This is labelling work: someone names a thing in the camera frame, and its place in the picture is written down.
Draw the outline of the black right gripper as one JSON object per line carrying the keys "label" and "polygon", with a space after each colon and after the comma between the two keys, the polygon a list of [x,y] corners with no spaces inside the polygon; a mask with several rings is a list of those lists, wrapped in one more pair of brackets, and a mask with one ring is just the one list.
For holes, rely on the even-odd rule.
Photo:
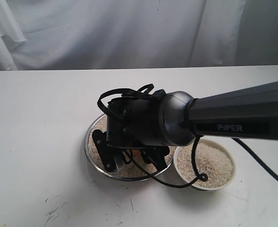
{"label": "black right gripper", "polygon": [[122,151],[139,150],[143,160],[156,170],[167,168],[165,157],[169,154],[159,126],[159,108],[163,95],[149,99],[130,96],[114,98],[108,109],[117,116],[107,115],[107,131],[94,130],[92,139],[105,170],[115,174],[120,170]]}

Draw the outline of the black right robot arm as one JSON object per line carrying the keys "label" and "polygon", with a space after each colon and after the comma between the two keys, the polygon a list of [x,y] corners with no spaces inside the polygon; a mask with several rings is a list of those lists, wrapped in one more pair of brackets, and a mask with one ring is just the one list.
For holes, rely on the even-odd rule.
{"label": "black right robot arm", "polygon": [[[112,99],[104,105],[108,96]],[[185,147],[197,137],[278,140],[278,81],[205,98],[147,84],[107,91],[97,105],[107,126],[94,130],[92,138],[110,173],[127,164],[123,151],[128,149],[162,171],[171,146]]]}

